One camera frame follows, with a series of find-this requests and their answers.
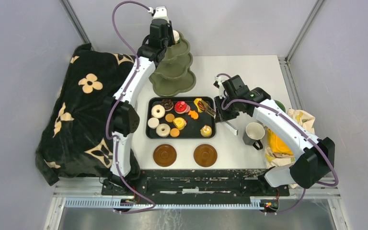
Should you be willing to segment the white cake block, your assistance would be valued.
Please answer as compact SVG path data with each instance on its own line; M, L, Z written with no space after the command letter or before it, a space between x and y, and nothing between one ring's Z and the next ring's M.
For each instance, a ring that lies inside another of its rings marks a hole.
M176 30L173 30L173 39L175 44L178 44L181 41L180 33Z

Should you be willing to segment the orange fish-shaped pastry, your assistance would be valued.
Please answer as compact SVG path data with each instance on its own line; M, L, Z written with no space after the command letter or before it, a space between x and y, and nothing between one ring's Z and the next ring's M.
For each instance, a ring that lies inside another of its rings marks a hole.
M192 119L194 119L194 120L197 120L197 119L199 118L199 114L198 114L198 112L193 111L193 110L190 110L190 111L188 112L188 115L189 115Z

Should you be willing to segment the yellow layered cake slice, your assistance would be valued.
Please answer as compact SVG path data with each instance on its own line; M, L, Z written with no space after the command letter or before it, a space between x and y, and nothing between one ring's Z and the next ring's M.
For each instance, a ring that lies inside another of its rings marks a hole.
M204 100L202 100L201 98L195 98L194 104L195 104L195 106L197 108L197 111L199 113L207 111L208 104Z

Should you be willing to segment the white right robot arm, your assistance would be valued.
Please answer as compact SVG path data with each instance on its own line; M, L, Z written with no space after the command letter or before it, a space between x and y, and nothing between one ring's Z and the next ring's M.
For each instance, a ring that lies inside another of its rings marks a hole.
M272 130L292 151L295 162L268 169L264 179L258 181L258 191L271 195L277 187L286 184L298 184L308 189L314 184L329 186L321 182L328 173L332 173L337 186L339 179L334 169L335 143L330 138L319 138L298 125L284 113L263 89L252 90L244 84L239 75L215 76L214 86L219 95L215 97L216 122L235 119L239 113L245 113Z

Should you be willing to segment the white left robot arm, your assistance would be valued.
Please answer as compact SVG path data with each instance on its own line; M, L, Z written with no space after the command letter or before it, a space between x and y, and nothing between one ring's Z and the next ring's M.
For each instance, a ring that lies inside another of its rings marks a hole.
M167 48L175 44L172 22L168 18L167 8L146 7L153 17L149 34L141 47L134 51L134 65L126 80L109 100L111 106L107 117L105 134L113 143L113 160L110 167L109 182L121 195L130 192L132 183L125 176L129 175L132 163L131 144L133 133L137 130L140 117L134 108L144 83L154 73L165 57Z

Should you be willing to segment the steel tongs white handle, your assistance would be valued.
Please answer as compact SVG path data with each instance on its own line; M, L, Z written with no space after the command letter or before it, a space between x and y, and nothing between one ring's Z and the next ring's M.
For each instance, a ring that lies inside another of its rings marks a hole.
M207 111L206 113L210 116L212 116L213 118L216 118L216 112L214 109L212 109L209 105L207 106ZM231 133L233 133L233 135L237 136L239 131L238 129L232 125L230 122L228 121L221 121L222 125L227 128Z

